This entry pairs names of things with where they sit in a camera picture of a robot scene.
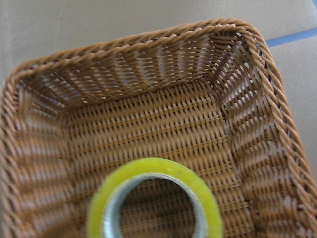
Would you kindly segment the yellow tape roll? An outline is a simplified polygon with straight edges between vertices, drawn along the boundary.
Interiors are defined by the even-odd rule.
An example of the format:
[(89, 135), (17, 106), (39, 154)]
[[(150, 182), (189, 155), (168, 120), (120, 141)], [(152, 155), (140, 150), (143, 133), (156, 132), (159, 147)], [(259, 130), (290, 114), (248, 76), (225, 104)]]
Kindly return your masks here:
[(92, 196), (89, 238), (221, 238), (215, 197), (191, 169), (163, 158), (141, 158), (107, 175)]

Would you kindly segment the brown wicker basket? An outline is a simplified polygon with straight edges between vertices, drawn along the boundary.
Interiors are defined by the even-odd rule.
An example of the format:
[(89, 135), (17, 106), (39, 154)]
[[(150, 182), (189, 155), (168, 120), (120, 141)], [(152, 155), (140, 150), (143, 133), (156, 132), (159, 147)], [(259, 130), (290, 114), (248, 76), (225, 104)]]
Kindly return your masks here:
[(0, 94), (4, 238), (84, 238), (121, 165), (161, 157), (215, 196), (226, 238), (314, 238), (317, 185), (261, 34), (221, 18), (27, 61)]

